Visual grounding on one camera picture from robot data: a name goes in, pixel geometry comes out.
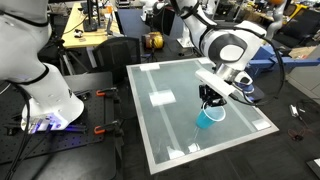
office chair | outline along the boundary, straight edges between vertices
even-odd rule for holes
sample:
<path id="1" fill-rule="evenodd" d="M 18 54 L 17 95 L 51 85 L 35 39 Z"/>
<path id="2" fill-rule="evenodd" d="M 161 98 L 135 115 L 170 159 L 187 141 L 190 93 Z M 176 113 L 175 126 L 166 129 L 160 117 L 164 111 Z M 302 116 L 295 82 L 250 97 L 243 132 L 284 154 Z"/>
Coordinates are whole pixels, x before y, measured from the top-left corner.
<path id="1" fill-rule="evenodd" d="M 113 37 L 98 45 L 92 52 L 97 63 L 96 70 L 112 72 L 113 84 L 126 80 L 127 65 L 141 63 L 137 38 Z"/>
<path id="2" fill-rule="evenodd" d="M 301 9 L 273 40 L 290 48 L 305 46 L 320 28 L 320 13 Z"/>

tripod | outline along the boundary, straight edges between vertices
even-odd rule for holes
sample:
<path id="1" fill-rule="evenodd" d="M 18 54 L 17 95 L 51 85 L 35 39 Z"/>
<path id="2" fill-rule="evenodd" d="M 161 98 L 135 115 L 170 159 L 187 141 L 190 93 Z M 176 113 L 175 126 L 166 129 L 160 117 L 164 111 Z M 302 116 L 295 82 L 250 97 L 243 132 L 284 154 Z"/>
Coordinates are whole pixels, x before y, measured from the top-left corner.
<path id="1" fill-rule="evenodd" d="M 154 47 L 154 38 L 152 38 L 151 40 L 151 54 L 146 58 L 146 61 L 149 63 L 154 62 L 154 60 L 156 60 L 155 62 L 158 62 L 157 57 L 155 56 L 155 47 Z"/>
<path id="2" fill-rule="evenodd" d="M 72 52 L 76 52 L 77 54 L 80 54 L 80 53 L 74 50 L 66 49 L 63 46 L 63 43 L 64 43 L 63 39 L 58 39 L 53 42 L 53 44 L 58 48 L 61 74 L 65 75 L 64 65 L 63 65 L 64 63 L 67 66 L 67 69 L 70 75 L 76 74 L 72 64 L 70 63 L 69 57 L 72 57 L 72 59 L 75 60 L 86 72 L 89 72 L 88 68 Z"/>

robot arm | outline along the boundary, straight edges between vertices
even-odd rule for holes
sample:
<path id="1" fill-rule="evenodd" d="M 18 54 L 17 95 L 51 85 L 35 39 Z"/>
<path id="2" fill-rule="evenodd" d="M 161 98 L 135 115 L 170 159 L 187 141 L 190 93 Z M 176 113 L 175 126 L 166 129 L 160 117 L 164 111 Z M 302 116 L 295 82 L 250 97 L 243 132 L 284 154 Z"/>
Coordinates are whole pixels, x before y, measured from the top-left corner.
<path id="1" fill-rule="evenodd" d="M 223 105 L 223 98 L 227 98 L 235 91 L 232 83 L 250 85 L 252 79 L 244 71 L 247 63 L 259 50 L 263 41 L 260 39 L 266 31 L 249 21 L 243 21 L 234 27 L 219 28 L 208 19 L 197 0 L 171 0 L 175 12 L 188 26 L 193 44 L 217 64 L 215 73 L 200 70 L 196 76 L 205 82 L 212 90 L 215 99 L 209 98 L 211 106 Z M 201 93 L 207 93 L 210 89 L 200 88 Z"/>
<path id="2" fill-rule="evenodd" d="M 141 19 L 142 21 L 146 21 L 148 11 L 152 11 L 153 5 L 157 2 L 157 0 L 140 0 L 140 2 L 144 4 L 142 7 Z"/>
<path id="3" fill-rule="evenodd" d="M 30 132 L 63 130 L 78 118 L 84 108 L 70 90 L 59 70 L 42 64 L 37 58 L 39 50 L 51 34 L 47 23 L 47 1 L 0 1 L 0 80 L 23 88 L 30 96 L 30 119 L 27 108 L 22 112 L 21 128 Z"/>
<path id="4" fill-rule="evenodd" d="M 270 24 L 267 29 L 266 38 L 271 40 L 273 38 L 274 33 L 282 27 L 283 23 L 283 11 L 286 6 L 287 0 L 285 0 L 282 4 L 278 5 L 273 11 L 273 19 L 274 22 Z"/>
<path id="5" fill-rule="evenodd" d="M 207 13 L 208 15 L 213 15 L 215 8 L 216 8 L 215 0 L 208 0 L 205 13 Z"/>

plastic cup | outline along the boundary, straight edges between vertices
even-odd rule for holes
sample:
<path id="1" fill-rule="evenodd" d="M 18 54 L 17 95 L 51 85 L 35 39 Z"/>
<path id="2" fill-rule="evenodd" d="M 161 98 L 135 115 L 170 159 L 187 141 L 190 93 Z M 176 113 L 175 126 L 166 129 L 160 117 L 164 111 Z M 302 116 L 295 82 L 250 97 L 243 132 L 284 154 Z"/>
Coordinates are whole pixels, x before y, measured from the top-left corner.
<path id="1" fill-rule="evenodd" d="M 196 124 L 201 129 L 207 129 L 215 122 L 224 120 L 225 117 L 226 112 L 222 106 L 207 107 L 201 109 Z"/>

glass table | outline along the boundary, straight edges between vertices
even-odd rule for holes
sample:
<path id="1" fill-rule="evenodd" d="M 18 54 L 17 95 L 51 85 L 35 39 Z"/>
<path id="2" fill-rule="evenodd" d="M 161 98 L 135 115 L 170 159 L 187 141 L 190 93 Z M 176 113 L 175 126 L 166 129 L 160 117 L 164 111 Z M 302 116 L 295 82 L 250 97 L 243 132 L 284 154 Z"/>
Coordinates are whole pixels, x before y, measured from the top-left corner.
<path id="1" fill-rule="evenodd" d="M 278 131 L 258 108 L 232 99 L 223 121 L 198 128 L 202 83 L 195 72 L 212 67 L 207 58 L 127 66 L 151 174 Z"/>

